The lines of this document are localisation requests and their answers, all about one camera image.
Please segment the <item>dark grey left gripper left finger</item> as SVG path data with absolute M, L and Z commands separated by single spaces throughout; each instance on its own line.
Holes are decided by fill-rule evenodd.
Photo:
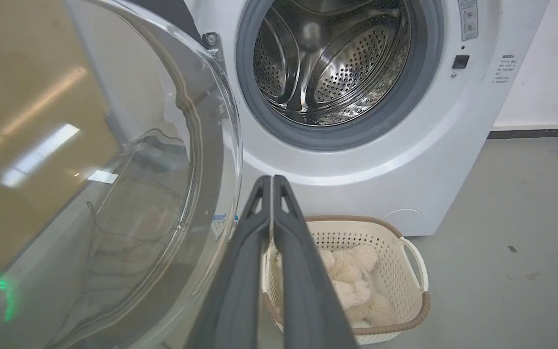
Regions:
M 187 349 L 255 349 L 261 259 L 269 244 L 271 178 L 259 177 L 204 298 Z

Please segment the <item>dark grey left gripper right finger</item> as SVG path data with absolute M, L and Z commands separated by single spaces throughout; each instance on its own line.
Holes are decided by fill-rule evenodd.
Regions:
M 352 328 L 288 179 L 272 179 L 273 240 L 281 255 L 283 346 L 356 349 Z

